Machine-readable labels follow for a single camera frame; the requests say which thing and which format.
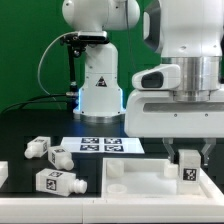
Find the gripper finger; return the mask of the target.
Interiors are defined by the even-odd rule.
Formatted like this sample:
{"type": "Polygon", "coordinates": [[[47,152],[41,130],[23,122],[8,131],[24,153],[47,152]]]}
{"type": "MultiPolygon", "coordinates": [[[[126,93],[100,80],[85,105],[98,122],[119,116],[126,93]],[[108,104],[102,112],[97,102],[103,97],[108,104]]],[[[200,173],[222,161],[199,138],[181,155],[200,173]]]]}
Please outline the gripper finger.
{"type": "Polygon", "coordinates": [[[204,139],[204,146],[201,150],[202,155],[202,164],[204,166],[207,166],[209,163],[209,155],[212,152],[212,150],[216,146],[216,139],[215,138],[205,138],[204,139]]]}

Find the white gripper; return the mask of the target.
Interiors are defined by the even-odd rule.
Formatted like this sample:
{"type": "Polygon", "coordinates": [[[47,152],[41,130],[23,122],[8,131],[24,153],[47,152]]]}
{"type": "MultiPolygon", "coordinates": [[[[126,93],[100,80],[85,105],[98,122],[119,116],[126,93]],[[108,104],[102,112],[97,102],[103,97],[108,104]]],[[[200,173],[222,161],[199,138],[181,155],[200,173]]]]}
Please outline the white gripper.
{"type": "Polygon", "coordinates": [[[171,163],[179,161],[173,138],[224,138],[224,89],[207,102],[175,102],[169,91],[134,90],[127,102],[129,137],[163,138],[171,163]]]}

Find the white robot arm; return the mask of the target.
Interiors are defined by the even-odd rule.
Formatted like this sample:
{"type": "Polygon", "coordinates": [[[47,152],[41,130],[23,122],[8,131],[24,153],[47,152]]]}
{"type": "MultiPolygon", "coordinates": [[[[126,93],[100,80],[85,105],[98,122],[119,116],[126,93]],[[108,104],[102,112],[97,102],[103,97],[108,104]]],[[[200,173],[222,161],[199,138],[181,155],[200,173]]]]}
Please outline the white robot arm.
{"type": "Polygon", "coordinates": [[[76,114],[91,122],[123,115],[128,136],[160,138],[167,148],[176,138],[201,138],[204,156],[224,138],[224,0],[152,0],[145,10],[136,0],[64,0],[62,13],[74,52],[86,56],[76,114]],[[133,76],[123,102],[107,33],[137,23],[161,62],[133,76]]]}

